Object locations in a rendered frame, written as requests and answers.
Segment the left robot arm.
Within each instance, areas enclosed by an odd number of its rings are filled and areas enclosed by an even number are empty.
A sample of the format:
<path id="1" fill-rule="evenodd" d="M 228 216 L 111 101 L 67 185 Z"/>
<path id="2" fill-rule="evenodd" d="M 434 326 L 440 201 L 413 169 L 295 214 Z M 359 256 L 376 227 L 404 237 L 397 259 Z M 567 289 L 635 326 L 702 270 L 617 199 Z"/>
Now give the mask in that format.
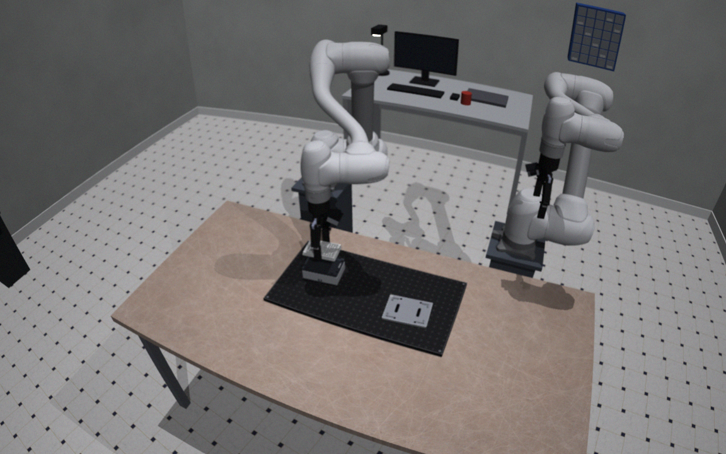
<path id="1" fill-rule="evenodd" d="M 506 226 L 492 231 L 500 240 L 497 251 L 530 260 L 535 259 L 539 239 L 561 245 L 591 240 L 595 225 L 583 199 L 591 153 L 617 151 L 623 142 L 622 128 L 601 115 L 613 105 L 613 90 L 608 85 L 555 72 L 547 76 L 544 88 L 550 101 L 543 116 L 539 151 L 544 157 L 560 159 L 567 143 L 572 143 L 563 193 L 554 205 L 548 205 L 544 219 L 539 219 L 542 194 L 536 197 L 535 189 L 522 189 L 509 206 Z"/>

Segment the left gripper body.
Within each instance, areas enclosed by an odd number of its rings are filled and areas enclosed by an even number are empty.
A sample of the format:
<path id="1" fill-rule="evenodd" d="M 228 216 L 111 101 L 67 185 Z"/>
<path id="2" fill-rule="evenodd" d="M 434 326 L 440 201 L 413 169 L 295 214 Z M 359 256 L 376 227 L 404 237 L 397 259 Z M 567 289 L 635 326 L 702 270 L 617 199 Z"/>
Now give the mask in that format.
<path id="1" fill-rule="evenodd" d="M 541 153 L 541 157 L 539 157 L 539 166 L 541 168 L 543 168 L 544 182 L 546 182 L 545 180 L 548 177 L 548 175 L 550 175 L 550 177 L 552 177 L 552 172 L 555 172 L 557 170 L 560 160 L 561 160 L 561 158 L 552 159 L 552 158 L 545 157 Z"/>

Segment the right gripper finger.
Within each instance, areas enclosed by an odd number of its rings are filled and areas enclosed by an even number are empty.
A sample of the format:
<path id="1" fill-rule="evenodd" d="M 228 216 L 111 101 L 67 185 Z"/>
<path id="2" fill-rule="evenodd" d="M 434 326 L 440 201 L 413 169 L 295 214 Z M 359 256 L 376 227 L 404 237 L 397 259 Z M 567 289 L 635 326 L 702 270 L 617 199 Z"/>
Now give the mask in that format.
<path id="1" fill-rule="evenodd" d="M 331 230 L 331 228 L 329 228 L 329 225 L 331 225 L 331 223 L 327 222 L 326 221 L 326 218 L 323 221 L 322 239 L 323 239 L 324 242 L 330 242 L 330 233 L 329 233 L 329 230 Z"/>
<path id="2" fill-rule="evenodd" d="M 320 239 L 321 239 L 321 229 L 323 227 L 323 221 L 325 218 L 322 218 L 321 216 L 321 224 L 316 224 L 316 218 L 313 221 L 313 224 L 310 224 L 310 231 L 311 231 L 311 247 L 313 247 L 314 251 L 314 259 L 321 260 L 321 245 L 320 245 Z"/>

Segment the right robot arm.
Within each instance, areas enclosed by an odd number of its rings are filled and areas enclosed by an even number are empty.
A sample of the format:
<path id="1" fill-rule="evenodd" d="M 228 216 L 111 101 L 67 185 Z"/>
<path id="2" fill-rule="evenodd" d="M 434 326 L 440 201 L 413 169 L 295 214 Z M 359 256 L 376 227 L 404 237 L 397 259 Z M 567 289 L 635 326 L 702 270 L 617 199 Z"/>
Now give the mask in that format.
<path id="1" fill-rule="evenodd" d="M 374 132 L 374 82 L 390 66 L 389 51 L 372 42 L 332 42 L 315 44 L 311 84 L 317 104 L 349 136 L 343 140 L 332 131 L 319 131 L 304 146 L 302 184 L 306 200 L 313 204 L 328 201 L 340 183 L 377 183 L 387 177 L 389 168 L 387 145 Z M 354 117 L 330 94 L 335 74 L 347 74 L 351 80 Z"/>

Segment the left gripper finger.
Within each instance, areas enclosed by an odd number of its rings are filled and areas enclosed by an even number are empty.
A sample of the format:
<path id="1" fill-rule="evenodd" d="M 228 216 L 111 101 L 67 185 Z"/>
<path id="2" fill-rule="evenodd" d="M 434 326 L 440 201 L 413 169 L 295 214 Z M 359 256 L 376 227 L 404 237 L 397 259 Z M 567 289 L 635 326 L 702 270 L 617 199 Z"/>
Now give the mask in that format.
<path id="1" fill-rule="evenodd" d="M 541 189 L 542 189 L 542 186 L 543 186 L 543 184 L 541 183 L 542 182 L 542 177 L 541 176 L 542 176 L 542 172 L 539 175 L 536 176 L 537 177 L 537 181 L 536 181 L 536 185 L 535 185 L 535 190 L 534 190 L 533 196 L 541 197 Z"/>
<path id="2" fill-rule="evenodd" d="M 548 177 L 545 180 L 546 182 L 544 182 L 544 177 L 545 177 L 544 172 L 542 172 L 541 177 L 542 177 L 542 184 L 543 184 L 543 192 L 542 192 L 542 200 L 539 202 L 539 203 L 541 203 L 541 206 L 539 207 L 537 218 L 544 219 L 547 207 L 548 207 L 548 205 L 550 205 L 553 178 L 551 178 L 550 175 L 548 175 Z"/>

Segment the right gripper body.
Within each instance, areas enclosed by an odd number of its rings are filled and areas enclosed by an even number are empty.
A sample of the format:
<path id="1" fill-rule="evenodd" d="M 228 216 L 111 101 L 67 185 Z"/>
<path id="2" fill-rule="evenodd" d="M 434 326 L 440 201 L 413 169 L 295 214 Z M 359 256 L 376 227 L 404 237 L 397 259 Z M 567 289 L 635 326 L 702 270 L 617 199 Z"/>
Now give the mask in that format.
<path id="1" fill-rule="evenodd" d="M 326 201 L 322 204 L 313 204 L 308 202 L 308 210 L 311 214 L 313 214 L 313 221 L 316 218 L 316 224 L 321 224 L 321 216 L 324 218 L 324 214 L 326 214 L 330 210 L 330 201 Z"/>

